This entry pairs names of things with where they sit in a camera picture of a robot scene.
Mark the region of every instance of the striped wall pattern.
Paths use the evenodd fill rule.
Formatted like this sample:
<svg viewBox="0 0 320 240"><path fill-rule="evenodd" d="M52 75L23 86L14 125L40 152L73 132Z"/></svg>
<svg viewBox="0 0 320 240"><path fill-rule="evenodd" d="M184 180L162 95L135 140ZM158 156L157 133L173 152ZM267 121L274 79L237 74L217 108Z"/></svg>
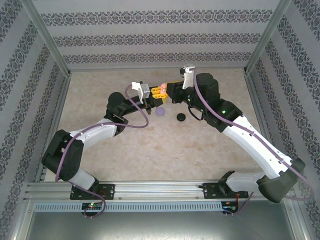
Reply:
<svg viewBox="0 0 320 240"><path fill-rule="evenodd" d="M304 175L317 190L313 200L301 203L311 239L320 239L317 6L313 0L292 1L250 73L273 143L306 163ZM302 181L295 189L303 197L310 195L311 190Z"/></svg>
<svg viewBox="0 0 320 240"><path fill-rule="evenodd" d="M0 3L0 240L34 180L64 74L19 1Z"/></svg>
<svg viewBox="0 0 320 240"><path fill-rule="evenodd" d="M278 2L79 0L76 10L73 0L34 4L69 68L83 71L244 67Z"/></svg>

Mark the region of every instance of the black bracket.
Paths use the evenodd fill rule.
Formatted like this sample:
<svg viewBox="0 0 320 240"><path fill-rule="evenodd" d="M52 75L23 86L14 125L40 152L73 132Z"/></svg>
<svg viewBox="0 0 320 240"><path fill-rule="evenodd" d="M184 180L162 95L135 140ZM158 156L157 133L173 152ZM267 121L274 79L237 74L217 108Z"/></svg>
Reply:
<svg viewBox="0 0 320 240"><path fill-rule="evenodd" d="M105 200L113 200L115 195L114 184L99 184L96 193L101 195ZM72 186L70 193L71 200L99 200L100 198L90 193L84 192L79 188Z"/></svg>
<svg viewBox="0 0 320 240"><path fill-rule="evenodd" d="M218 182L205 182L202 186L198 186L199 188L203 189L203 196L204 199L235 199L236 192L228 191L227 194L221 192L219 186L221 183ZM239 199L247 199L249 194L247 191L239 191Z"/></svg>

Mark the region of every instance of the black disc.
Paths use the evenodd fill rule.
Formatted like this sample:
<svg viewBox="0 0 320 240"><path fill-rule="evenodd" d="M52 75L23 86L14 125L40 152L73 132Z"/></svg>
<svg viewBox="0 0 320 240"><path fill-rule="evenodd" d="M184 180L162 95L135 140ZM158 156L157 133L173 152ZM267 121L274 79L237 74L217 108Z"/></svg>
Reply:
<svg viewBox="0 0 320 240"><path fill-rule="evenodd" d="M183 113L179 113L176 116L176 119L178 119L179 122L183 122L184 120L186 120L186 115L184 115Z"/></svg>

